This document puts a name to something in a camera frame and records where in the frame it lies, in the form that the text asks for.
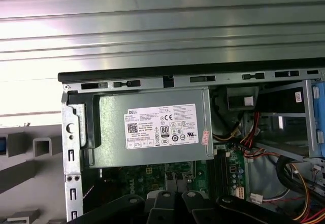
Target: yellow wire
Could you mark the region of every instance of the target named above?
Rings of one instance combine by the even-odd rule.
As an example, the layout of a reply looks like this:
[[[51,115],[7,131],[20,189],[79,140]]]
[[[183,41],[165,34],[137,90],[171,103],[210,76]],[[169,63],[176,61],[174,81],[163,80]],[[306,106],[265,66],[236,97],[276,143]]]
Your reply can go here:
[[[323,217],[325,216],[325,213],[323,215],[321,215],[320,217],[318,217],[317,219],[315,220],[311,220],[309,222],[304,222],[303,224],[314,224],[314,223],[317,223],[319,222]]]
[[[234,135],[236,134],[236,132],[237,132],[237,130],[238,130],[238,127],[239,127],[239,126],[237,126],[237,127],[235,128],[235,130],[230,134],[230,137],[229,137],[229,138],[222,139],[222,138],[220,138],[220,137],[218,137],[218,136],[216,136],[216,135],[213,135],[213,136],[214,136],[217,140],[220,140],[220,141],[227,141],[227,140],[229,140],[229,139],[231,139],[231,138],[234,137]]]
[[[244,142],[248,138],[249,133],[240,141],[240,143]]]
[[[301,179],[301,181],[303,182],[303,185],[304,185],[304,188],[305,188],[305,191],[306,191],[306,201],[305,201],[305,207],[304,207],[304,210],[303,212],[301,213],[300,216],[298,216],[297,218],[295,218],[294,220],[299,220],[301,217],[303,217],[305,215],[305,213],[307,212],[307,209],[308,209],[308,203],[309,203],[309,192],[308,192],[308,188],[307,188],[307,185],[305,183],[305,180],[304,178],[302,177],[302,175],[300,174],[300,172],[298,171],[297,167],[294,165],[294,164],[291,164],[292,167],[294,168],[294,170],[297,172],[297,174],[299,175],[299,178]]]

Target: power connector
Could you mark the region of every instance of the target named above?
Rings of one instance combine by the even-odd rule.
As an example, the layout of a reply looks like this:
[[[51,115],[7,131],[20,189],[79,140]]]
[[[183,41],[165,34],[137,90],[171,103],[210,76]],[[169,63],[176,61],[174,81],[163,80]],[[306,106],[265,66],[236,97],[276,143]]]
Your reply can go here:
[[[236,197],[239,199],[245,199],[245,189],[243,187],[236,188]]]
[[[251,202],[260,205],[263,203],[263,195],[250,194],[250,200]]]

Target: white label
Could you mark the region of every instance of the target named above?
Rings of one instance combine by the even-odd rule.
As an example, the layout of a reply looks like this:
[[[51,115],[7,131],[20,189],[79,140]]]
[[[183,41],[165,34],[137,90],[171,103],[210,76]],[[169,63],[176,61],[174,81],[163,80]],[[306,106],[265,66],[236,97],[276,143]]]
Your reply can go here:
[[[195,104],[129,109],[124,127],[127,149],[199,142]]]
[[[301,97],[301,92],[296,92],[296,102],[301,103],[303,101],[303,98]]]
[[[253,98],[253,96],[245,97],[244,98],[244,104],[245,104],[245,106],[254,106],[254,98]]]

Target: white connector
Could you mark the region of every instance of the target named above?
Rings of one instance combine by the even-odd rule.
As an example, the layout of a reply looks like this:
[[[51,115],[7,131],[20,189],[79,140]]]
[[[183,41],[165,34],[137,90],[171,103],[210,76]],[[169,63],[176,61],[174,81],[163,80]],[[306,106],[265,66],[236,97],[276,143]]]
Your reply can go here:
[[[245,199],[245,189],[243,187],[236,188],[236,197],[239,199]]]
[[[263,203],[263,195],[250,194],[250,200],[251,202],[260,205]]]
[[[322,168],[318,165],[314,165],[313,169],[317,170],[317,171],[322,171]]]

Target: blue drive bracket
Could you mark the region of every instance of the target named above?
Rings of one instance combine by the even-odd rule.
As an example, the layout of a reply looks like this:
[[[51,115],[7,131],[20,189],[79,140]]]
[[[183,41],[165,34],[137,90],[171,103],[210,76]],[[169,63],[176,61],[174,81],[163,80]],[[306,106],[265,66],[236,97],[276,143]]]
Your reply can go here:
[[[317,140],[320,144],[321,154],[325,157],[325,82],[315,83],[313,87]]]

